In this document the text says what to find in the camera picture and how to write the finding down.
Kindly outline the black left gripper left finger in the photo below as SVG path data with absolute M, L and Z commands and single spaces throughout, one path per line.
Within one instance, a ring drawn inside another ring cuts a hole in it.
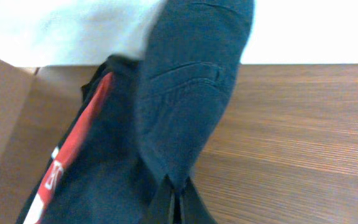
M 174 213 L 175 193 L 172 183 L 166 175 L 140 224 L 173 224 Z

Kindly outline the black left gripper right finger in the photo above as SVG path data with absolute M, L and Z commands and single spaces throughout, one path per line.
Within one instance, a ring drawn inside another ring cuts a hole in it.
M 186 180 L 179 203 L 182 224 L 218 224 L 206 208 L 191 178 Z

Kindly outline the dark teal shorts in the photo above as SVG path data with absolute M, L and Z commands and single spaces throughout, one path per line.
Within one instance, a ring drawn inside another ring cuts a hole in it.
M 157 179 L 183 188 L 236 84 L 254 2 L 167 1 L 139 72 L 139 151 Z

